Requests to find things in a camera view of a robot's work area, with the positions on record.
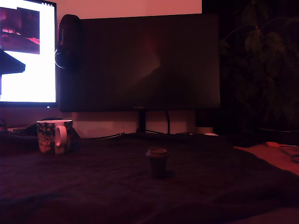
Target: computer monitor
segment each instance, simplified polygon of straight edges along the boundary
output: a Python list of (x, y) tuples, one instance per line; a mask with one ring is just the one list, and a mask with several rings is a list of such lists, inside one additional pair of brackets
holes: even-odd
[(5, 74), (0, 68), (1, 106), (56, 103), (56, 28), (56, 3), (0, 0), (0, 45), (26, 65)]
[(84, 19), (81, 25), (82, 64), (61, 73), (61, 111), (220, 106), (217, 15)]

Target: mug handle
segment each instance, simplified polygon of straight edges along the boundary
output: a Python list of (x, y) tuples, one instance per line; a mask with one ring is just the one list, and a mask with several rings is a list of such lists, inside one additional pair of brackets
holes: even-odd
[(64, 146), (67, 143), (67, 132), (65, 126), (59, 126), (55, 131), (55, 144), (57, 147)]

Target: cable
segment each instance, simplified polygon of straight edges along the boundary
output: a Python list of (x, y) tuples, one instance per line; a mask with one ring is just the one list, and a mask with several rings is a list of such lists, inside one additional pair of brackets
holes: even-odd
[(167, 117), (167, 133), (170, 134), (170, 119), (169, 119), (169, 113), (168, 111), (165, 111), (166, 112), (166, 117)]
[(107, 139), (107, 138), (112, 138), (112, 137), (117, 137), (117, 136), (122, 136), (125, 133), (119, 133), (119, 134), (113, 134), (113, 135), (109, 135), (109, 136), (103, 136), (103, 137), (96, 137), (96, 138), (89, 138), (89, 139)]
[(151, 130), (145, 130), (146, 132), (152, 132), (152, 133), (156, 133), (156, 134), (165, 134), (165, 133), (162, 133), (162, 132), (156, 132), (156, 131), (151, 131)]

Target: wall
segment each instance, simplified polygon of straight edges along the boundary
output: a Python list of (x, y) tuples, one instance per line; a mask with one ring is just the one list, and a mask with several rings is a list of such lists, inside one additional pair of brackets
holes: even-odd
[[(201, 13), (201, 0), (52, 0), (57, 3), (57, 22), (65, 14), (81, 19), (145, 16), (162, 14)], [(138, 125), (136, 112), (80, 112), (61, 113), (59, 108), (2, 107), (0, 116), (8, 126), (33, 124), (47, 117), (74, 120), (81, 137), (99, 137), (115, 133), (135, 132)], [(171, 111), (171, 133), (194, 130), (193, 111)], [(164, 112), (147, 113), (147, 129), (167, 132)]]

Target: monitor stand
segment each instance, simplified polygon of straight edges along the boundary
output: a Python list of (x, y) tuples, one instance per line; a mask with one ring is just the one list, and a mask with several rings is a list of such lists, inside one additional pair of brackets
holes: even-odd
[(137, 133), (146, 132), (146, 110), (139, 110), (139, 128), (137, 128)]

